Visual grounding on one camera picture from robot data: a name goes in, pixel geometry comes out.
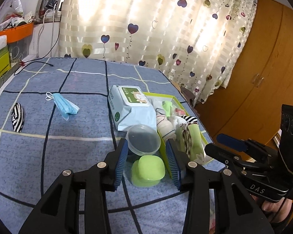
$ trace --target blue bedsheet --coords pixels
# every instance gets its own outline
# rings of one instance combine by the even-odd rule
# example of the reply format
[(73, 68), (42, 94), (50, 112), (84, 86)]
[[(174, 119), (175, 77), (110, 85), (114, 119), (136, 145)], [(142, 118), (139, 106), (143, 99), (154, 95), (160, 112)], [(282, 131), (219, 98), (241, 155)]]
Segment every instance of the blue bedsheet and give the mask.
[[(158, 70), (84, 58), (51, 58), (48, 62), (54, 67), (29, 65), (0, 96), (0, 218), (13, 234), (18, 233), (41, 195), (63, 170), (78, 172), (103, 161), (114, 150), (113, 136), (116, 141), (124, 137), (109, 119), (107, 89), (113, 84), (174, 95), (190, 115), (195, 115)], [(63, 94), (80, 107), (78, 114), (65, 121), (53, 101), (45, 100), (46, 92)], [(13, 132), (11, 123), (15, 102), (25, 112), (20, 134)], [(207, 142), (212, 141), (206, 132), (203, 135)], [(181, 234), (188, 193), (179, 193), (168, 174), (154, 187), (134, 187), (129, 180), (130, 167), (128, 162), (118, 190), (106, 193), (112, 232)], [(224, 165), (213, 160), (205, 167), (220, 170)], [(83, 210), (81, 192), (81, 234)]]

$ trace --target orange bin rim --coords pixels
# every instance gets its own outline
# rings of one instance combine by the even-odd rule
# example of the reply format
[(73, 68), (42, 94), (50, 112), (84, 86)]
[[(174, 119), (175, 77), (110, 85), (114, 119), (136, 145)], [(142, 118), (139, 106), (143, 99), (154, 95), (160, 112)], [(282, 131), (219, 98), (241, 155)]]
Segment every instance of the orange bin rim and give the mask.
[(6, 35), (7, 43), (13, 43), (32, 35), (34, 23), (29, 23), (23, 26), (17, 26), (0, 32), (0, 36)]

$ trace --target face mask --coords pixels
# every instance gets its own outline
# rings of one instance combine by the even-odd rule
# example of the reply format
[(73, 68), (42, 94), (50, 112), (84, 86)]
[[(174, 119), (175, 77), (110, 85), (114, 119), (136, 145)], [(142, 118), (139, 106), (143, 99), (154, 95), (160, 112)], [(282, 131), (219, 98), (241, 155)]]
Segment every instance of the face mask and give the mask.
[(58, 110), (60, 111), (62, 117), (65, 120), (69, 119), (69, 114), (77, 114), (79, 111), (79, 107), (72, 102), (68, 101), (64, 97), (62, 97), (59, 93), (46, 93), (46, 100), (54, 100), (55, 105), (57, 106)]

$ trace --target wooden wardrobe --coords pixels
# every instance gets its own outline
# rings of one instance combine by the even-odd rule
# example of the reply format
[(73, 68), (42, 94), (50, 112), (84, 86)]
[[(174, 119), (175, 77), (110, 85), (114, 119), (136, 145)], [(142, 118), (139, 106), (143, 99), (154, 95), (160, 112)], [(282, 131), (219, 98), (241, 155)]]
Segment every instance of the wooden wardrobe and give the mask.
[(282, 104), (293, 105), (293, 10), (258, 0), (227, 89), (220, 87), (195, 108), (214, 141), (225, 133), (266, 144), (280, 129)]

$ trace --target curtain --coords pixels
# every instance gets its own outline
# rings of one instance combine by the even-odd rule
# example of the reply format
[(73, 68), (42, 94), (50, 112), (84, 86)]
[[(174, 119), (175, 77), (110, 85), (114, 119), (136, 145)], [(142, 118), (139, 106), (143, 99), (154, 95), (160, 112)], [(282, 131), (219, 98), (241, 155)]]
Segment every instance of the curtain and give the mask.
[(257, 0), (64, 0), (61, 56), (162, 71), (205, 102), (226, 87)]

